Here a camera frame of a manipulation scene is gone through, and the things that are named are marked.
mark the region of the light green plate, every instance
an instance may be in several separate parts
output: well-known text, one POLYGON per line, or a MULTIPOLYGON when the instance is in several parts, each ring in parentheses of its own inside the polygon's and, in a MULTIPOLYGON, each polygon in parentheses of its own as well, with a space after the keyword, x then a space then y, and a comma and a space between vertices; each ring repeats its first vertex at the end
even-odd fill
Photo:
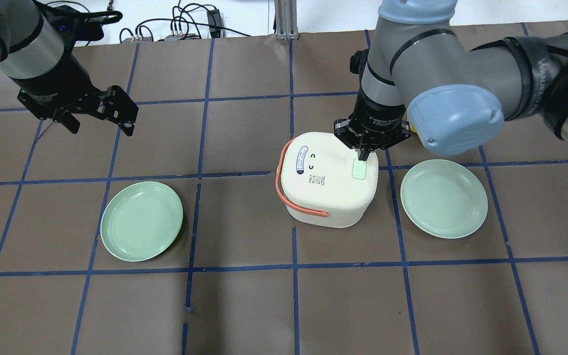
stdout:
POLYGON ((120 191, 104 210, 100 235, 104 247, 124 261, 158 256, 177 237, 183 205, 168 186, 144 181, 120 191))
POLYGON ((440 238, 473 234, 488 213, 488 198, 479 179, 448 160, 427 160, 411 168, 404 176, 400 198, 409 219, 440 238))

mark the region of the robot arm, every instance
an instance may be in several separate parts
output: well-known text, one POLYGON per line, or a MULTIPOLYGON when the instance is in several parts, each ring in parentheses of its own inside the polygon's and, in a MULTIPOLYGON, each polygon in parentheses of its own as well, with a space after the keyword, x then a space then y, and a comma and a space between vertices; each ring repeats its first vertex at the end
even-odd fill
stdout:
POLYGON ((72 133, 80 126, 72 114, 80 113, 106 119, 132 135, 137 105, 117 85, 106 91, 94 87, 72 54, 77 40, 102 38, 101 24, 121 16, 117 11, 88 15, 68 6, 53 9, 32 0, 0 0, 0 69, 22 88, 19 101, 38 119, 62 123, 72 133))
POLYGON ((543 115, 568 142, 568 34, 505 38, 466 52, 449 20, 456 0, 385 0, 374 42, 353 56, 356 106, 334 133, 366 160, 418 131, 437 155, 489 141, 503 121, 543 115), (402 121, 404 112, 409 123, 402 121))

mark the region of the metal post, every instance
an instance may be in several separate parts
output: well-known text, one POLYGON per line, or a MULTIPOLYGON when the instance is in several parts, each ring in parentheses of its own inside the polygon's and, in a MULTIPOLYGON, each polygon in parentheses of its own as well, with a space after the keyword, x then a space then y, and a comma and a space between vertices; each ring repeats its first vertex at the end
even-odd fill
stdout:
POLYGON ((298 39, 297 0, 275 0, 275 38, 298 39))

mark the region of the white lunch box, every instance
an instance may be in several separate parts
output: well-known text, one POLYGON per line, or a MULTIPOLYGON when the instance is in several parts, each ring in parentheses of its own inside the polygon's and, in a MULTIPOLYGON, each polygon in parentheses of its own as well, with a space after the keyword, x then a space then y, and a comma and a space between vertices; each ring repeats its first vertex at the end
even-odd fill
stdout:
POLYGON ((290 214, 324 227, 358 222, 376 194, 378 157, 372 153, 367 162, 357 157, 330 133, 304 133, 288 142, 275 187, 290 214))

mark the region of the blue joint cap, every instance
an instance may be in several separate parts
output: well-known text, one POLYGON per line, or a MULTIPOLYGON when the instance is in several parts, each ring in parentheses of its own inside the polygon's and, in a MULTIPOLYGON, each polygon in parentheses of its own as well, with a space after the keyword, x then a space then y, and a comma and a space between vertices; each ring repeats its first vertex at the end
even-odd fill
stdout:
POLYGON ((435 155, 457 155, 477 148, 503 128, 500 101, 475 85, 426 90, 409 104, 407 115, 424 147, 435 155))
POLYGON ((378 14, 392 22, 430 25, 450 20, 456 4, 457 0, 383 0, 378 14))

